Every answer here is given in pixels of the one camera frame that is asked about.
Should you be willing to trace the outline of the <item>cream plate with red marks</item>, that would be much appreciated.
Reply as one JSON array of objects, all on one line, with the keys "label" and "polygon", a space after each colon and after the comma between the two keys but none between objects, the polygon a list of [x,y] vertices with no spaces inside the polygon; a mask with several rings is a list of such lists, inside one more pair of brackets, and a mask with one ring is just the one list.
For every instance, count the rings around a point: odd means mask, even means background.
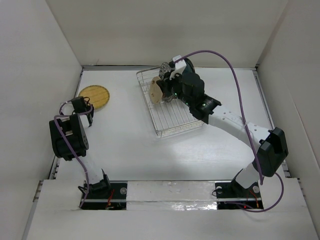
[{"label": "cream plate with red marks", "polygon": [[152,81],[150,82],[149,87],[149,97],[151,102],[155,105],[162,101],[163,98],[163,92],[159,85],[157,84],[157,81],[160,81],[161,78],[159,76],[155,76]]}]

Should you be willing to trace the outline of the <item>blue white floral plate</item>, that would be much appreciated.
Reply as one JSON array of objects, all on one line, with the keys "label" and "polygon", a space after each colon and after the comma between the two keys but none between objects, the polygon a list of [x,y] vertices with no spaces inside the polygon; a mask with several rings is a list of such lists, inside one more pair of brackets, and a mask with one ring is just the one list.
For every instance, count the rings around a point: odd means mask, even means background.
[{"label": "blue white floral plate", "polygon": [[168,62],[163,62],[160,66],[159,69],[159,77],[160,80],[157,81],[158,86],[160,87],[161,91],[162,91],[162,101],[169,103],[171,102],[175,97],[169,93],[166,89],[165,89],[165,78],[166,78],[166,74],[170,74],[171,73],[171,67],[169,65]]}]

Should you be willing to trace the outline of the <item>yellow woven round plate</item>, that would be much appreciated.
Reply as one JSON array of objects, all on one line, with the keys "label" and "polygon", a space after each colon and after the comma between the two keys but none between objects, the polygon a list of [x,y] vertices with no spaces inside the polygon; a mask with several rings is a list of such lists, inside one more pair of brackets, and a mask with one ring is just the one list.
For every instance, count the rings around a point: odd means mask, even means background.
[{"label": "yellow woven round plate", "polygon": [[83,88],[77,96],[84,97],[86,102],[93,105],[95,111],[101,110],[110,100],[108,89],[101,85],[87,86]]}]

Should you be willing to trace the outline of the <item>dark teal square plate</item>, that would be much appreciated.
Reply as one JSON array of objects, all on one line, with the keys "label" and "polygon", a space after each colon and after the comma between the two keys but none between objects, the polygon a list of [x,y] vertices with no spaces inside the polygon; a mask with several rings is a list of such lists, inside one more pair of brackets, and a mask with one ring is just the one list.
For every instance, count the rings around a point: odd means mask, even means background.
[{"label": "dark teal square plate", "polygon": [[184,59],[185,63],[186,63],[186,67],[183,70],[182,74],[189,74],[189,73],[195,73],[195,67],[193,65],[193,63],[191,62],[191,60],[189,58],[185,58]]}]

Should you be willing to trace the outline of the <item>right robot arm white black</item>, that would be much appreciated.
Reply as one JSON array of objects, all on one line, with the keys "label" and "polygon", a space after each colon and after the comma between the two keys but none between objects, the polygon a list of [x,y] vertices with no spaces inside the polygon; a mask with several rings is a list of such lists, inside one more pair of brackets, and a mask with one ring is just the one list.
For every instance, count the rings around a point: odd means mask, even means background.
[{"label": "right robot arm white black", "polygon": [[249,146],[254,160],[240,170],[231,184],[231,191],[242,197],[260,177],[272,177],[289,154],[285,133],[276,127],[267,129],[244,120],[229,111],[220,101],[205,94],[205,83],[194,72],[174,78],[155,80],[165,98],[174,97],[188,106],[194,118],[219,128]]}]

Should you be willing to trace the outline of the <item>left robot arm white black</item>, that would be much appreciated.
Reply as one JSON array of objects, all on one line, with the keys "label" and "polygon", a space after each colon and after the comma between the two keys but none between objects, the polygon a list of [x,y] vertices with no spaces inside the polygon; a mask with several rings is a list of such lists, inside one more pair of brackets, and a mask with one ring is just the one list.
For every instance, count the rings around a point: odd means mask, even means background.
[{"label": "left robot arm white black", "polygon": [[84,160],[89,150],[89,140],[85,128],[91,127],[94,106],[88,96],[78,96],[64,102],[58,115],[49,121],[52,149],[55,156],[65,161],[75,159],[82,167],[85,183],[79,190],[89,199],[105,199],[112,192],[107,174],[99,176],[94,165]]}]

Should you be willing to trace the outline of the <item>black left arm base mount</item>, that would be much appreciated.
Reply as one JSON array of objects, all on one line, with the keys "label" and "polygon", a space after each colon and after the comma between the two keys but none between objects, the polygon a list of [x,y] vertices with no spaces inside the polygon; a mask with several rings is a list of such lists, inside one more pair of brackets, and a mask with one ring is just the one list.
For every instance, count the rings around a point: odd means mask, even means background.
[{"label": "black left arm base mount", "polygon": [[127,181],[111,181],[109,190],[90,190],[86,199],[87,190],[84,186],[79,186],[82,193],[80,200],[80,209],[82,210],[126,210],[127,209]]}]

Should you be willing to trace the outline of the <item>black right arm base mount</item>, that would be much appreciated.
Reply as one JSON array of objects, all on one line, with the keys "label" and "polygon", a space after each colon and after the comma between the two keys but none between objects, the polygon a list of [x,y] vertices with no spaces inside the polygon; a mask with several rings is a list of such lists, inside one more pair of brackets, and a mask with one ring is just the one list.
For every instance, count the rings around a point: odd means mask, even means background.
[{"label": "black right arm base mount", "polygon": [[257,174],[238,172],[232,180],[214,182],[212,195],[219,210],[262,210],[263,203]]}]

